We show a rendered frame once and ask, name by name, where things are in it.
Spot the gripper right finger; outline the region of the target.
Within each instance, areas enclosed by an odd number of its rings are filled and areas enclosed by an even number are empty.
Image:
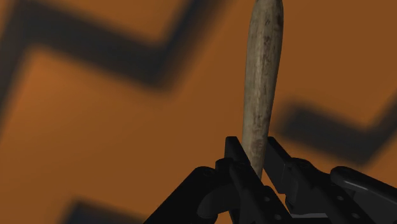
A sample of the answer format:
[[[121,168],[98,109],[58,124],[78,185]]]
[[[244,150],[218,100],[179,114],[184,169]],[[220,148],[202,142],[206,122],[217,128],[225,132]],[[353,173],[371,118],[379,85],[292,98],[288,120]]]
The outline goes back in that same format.
[[[295,218],[323,214],[328,224],[397,224],[397,188],[346,166],[325,173],[291,157],[268,137],[263,168]]]

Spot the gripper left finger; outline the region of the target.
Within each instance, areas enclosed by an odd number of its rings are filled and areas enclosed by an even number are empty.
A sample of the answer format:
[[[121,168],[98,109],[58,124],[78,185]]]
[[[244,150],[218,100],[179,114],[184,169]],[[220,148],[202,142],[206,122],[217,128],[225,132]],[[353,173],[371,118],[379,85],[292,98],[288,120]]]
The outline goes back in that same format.
[[[234,136],[225,139],[225,156],[215,168],[195,168],[143,224],[214,224],[225,211],[233,224],[293,224]]]

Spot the weathered wooden handle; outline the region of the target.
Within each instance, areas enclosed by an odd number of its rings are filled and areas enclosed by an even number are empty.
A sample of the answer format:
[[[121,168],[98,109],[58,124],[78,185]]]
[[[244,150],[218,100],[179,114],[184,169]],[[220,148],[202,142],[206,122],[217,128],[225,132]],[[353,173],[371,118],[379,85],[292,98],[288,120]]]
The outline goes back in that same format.
[[[247,38],[242,147],[261,177],[281,59],[282,0],[255,0]]]

